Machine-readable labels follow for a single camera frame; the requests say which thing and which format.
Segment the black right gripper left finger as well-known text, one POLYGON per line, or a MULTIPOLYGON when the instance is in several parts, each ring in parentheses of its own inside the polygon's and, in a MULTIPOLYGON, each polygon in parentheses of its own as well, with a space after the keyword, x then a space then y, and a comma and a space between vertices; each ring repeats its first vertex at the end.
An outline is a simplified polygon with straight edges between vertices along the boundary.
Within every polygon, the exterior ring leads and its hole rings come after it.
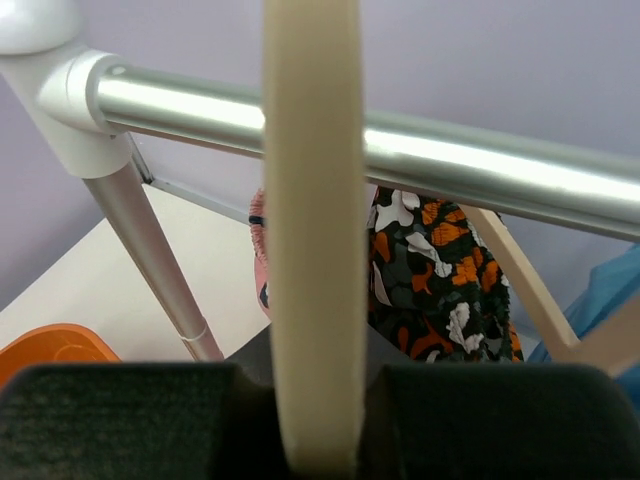
POLYGON ((1 394, 4 479, 269 479, 232 364, 29 367, 1 394))

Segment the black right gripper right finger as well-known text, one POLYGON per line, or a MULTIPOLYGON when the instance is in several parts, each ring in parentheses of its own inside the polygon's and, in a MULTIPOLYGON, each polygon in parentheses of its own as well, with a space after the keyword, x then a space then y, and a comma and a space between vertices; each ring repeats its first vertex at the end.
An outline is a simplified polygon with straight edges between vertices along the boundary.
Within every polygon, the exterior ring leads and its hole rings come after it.
POLYGON ((636 479, 639 421, 578 365, 405 364, 367 394, 362 479, 636 479))

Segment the pink shark print shorts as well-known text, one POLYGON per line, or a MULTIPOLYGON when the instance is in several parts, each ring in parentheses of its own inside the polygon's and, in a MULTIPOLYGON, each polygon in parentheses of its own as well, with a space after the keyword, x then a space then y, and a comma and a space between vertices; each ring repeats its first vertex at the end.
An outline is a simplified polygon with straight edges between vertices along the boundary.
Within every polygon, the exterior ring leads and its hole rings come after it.
POLYGON ((265 315, 269 316, 265 194, 262 189, 256 192, 250 202, 248 221, 254 250, 254 280, 257 300, 265 315))

